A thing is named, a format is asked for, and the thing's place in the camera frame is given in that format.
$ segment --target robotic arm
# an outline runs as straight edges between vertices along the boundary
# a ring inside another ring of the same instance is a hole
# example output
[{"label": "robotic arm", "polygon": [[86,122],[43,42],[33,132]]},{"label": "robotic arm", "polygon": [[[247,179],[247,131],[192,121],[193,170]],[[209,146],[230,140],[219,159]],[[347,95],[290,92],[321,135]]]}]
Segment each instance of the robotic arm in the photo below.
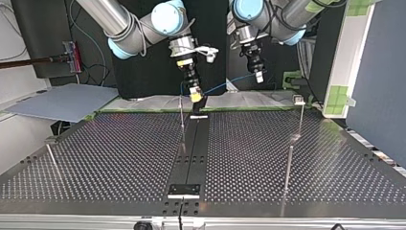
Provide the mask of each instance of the robotic arm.
[{"label": "robotic arm", "polygon": [[98,22],[108,37],[108,45],[114,55],[128,59],[140,54],[144,57],[147,48],[169,38],[171,57],[175,58],[184,73],[185,85],[189,88],[193,103],[203,99],[201,79],[196,69],[197,54],[214,62],[215,48],[197,47],[192,37],[191,25],[181,0],[170,0],[158,4],[147,16],[138,17],[120,5],[117,0],[78,0],[79,4]]},{"label": "robotic arm", "polygon": [[270,35],[280,44],[295,45],[305,34],[306,23],[325,7],[342,7],[347,1],[330,5],[335,0],[230,0],[230,11],[237,24],[241,53],[248,58],[248,70],[263,82],[265,70],[261,38]]}]

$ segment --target white wall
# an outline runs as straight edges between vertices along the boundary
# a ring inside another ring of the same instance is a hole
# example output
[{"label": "white wall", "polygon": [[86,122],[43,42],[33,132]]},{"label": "white wall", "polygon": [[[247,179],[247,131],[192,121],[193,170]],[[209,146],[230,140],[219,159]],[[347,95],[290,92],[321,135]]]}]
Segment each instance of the white wall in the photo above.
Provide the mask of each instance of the white wall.
[{"label": "white wall", "polygon": [[[0,2],[11,5],[10,0]],[[0,9],[17,26],[12,13]],[[16,34],[2,13],[0,13],[0,59],[8,58],[21,53],[25,44],[23,39]],[[13,59],[27,59],[26,55]],[[37,79],[32,66],[0,70],[0,104],[31,94],[49,86],[47,80]]]},{"label": "white wall", "polygon": [[[0,2],[11,5],[10,0]],[[12,23],[17,23],[12,13],[1,8]],[[0,59],[21,53],[25,44],[0,13]],[[27,59],[28,54],[13,59]],[[35,91],[47,88],[47,80],[37,79],[32,66],[0,70],[0,104],[14,101]],[[44,146],[44,140],[52,135],[53,121],[2,114],[0,111],[0,173],[17,164],[25,156]]]}]

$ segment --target yellow object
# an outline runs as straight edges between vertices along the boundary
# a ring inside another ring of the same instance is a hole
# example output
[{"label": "yellow object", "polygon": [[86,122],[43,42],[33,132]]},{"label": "yellow object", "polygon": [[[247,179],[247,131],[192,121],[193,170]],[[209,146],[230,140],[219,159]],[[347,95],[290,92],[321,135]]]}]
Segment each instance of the yellow object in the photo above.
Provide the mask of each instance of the yellow object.
[{"label": "yellow object", "polygon": [[186,59],[186,60],[179,60],[178,62],[176,62],[176,64],[177,64],[178,66],[184,66],[184,65],[192,64],[192,63],[193,63],[193,59],[192,59],[192,58],[189,58],[189,59]]},{"label": "yellow object", "polygon": [[193,103],[198,103],[203,99],[202,95],[200,93],[193,93],[191,94],[191,101]]}]

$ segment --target blue wire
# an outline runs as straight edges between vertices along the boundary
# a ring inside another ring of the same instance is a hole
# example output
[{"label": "blue wire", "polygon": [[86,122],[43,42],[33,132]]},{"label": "blue wire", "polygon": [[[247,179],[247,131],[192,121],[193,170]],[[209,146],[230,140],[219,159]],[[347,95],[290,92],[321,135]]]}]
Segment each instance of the blue wire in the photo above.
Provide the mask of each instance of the blue wire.
[{"label": "blue wire", "polygon": [[[255,74],[250,74],[250,75],[247,75],[247,76],[239,77],[239,78],[230,80],[230,82],[240,81],[240,80],[243,80],[243,79],[246,79],[246,78],[250,78],[250,77],[253,77],[253,76],[255,76]],[[221,88],[221,87],[223,87],[223,86],[225,86],[225,85],[227,85],[227,82],[222,83],[222,84],[220,84],[220,85],[214,87],[213,89],[210,89],[210,90],[204,92],[204,94],[209,94],[209,93],[215,91],[216,89]]]},{"label": "blue wire", "polygon": [[[253,77],[253,76],[255,76],[255,74],[250,74],[250,75],[247,75],[247,76],[238,77],[238,78],[236,78],[236,79],[230,80],[230,82],[240,81],[240,80],[243,80],[243,79],[246,79],[246,78],[250,78],[250,77]],[[216,89],[221,88],[221,87],[223,87],[223,86],[225,86],[225,85],[227,85],[227,82],[222,83],[222,84],[220,84],[220,85],[218,85],[218,86],[216,86],[216,87],[214,87],[214,88],[212,88],[212,89],[209,89],[208,91],[204,92],[204,94],[207,95],[207,94],[209,94],[209,93],[212,93],[212,92],[215,91]],[[180,83],[180,94],[181,94],[182,96],[189,97],[189,95],[183,95],[183,82]]]}]

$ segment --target perforated metal table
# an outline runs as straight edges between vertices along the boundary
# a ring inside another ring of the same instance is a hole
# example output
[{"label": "perforated metal table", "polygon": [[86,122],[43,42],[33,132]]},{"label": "perforated metal table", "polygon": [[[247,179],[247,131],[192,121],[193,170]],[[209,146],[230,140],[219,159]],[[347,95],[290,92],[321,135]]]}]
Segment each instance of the perforated metal table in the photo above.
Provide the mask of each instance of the perforated metal table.
[{"label": "perforated metal table", "polygon": [[[406,219],[406,178],[331,120],[300,111],[106,113],[0,177],[1,214]],[[168,199],[172,184],[200,198]]]}]

